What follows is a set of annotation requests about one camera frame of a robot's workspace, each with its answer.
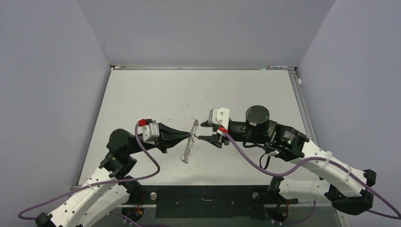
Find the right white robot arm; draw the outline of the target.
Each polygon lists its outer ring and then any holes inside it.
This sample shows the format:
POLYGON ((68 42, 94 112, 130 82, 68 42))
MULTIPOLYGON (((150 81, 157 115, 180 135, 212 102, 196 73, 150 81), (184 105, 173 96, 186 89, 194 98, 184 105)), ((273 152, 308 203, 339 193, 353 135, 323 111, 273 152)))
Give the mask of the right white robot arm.
POLYGON ((211 127, 213 134, 200 136, 200 140, 218 148, 241 142, 245 148, 261 148, 267 156, 290 162, 295 168, 303 167, 319 177, 315 181, 290 180, 286 173, 271 174, 267 196, 272 202, 319 201, 350 215, 359 215, 373 206, 374 195, 368 188, 375 184, 374 171, 354 169, 339 161, 302 132, 271 120, 264 106, 249 107, 244 122, 231 120, 226 108, 214 108, 201 126, 211 127))

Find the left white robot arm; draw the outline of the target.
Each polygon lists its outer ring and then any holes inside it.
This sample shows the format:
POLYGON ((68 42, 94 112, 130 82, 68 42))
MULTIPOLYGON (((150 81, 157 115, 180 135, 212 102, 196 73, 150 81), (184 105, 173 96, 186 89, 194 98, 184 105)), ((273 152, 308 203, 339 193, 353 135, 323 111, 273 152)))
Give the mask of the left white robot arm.
POLYGON ((141 197, 140 183, 129 176, 137 160, 132 154, 157 148, 162 153, 191 133, 172 129, 151 119, 141 119, 136 128, 143 132, 132 134, 124 129, 114 130, 106 145, 108 153, 90 178, 58 208, 35 218, 38 227, 91 227, 103 216, 123 203, 136 203, 141 197))

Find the large silver keyring with keys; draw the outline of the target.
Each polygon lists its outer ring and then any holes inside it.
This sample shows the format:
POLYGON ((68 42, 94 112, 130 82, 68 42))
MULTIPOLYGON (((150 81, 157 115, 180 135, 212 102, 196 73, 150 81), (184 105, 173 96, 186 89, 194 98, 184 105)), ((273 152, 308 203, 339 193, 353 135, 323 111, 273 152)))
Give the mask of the large silver keyring with keys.
POLYGON ((186 164, 189 163, 189 157, 190 157, 190 152, 194 143, 194 140, 196 138, 196 131, 197 127, 199 126, 199 121, 197 119, 194 120, 194 123, 192 125, 191 131, 190 131, 190 137, 188 138, 184 154, 181 155, 180 160, 186 164))

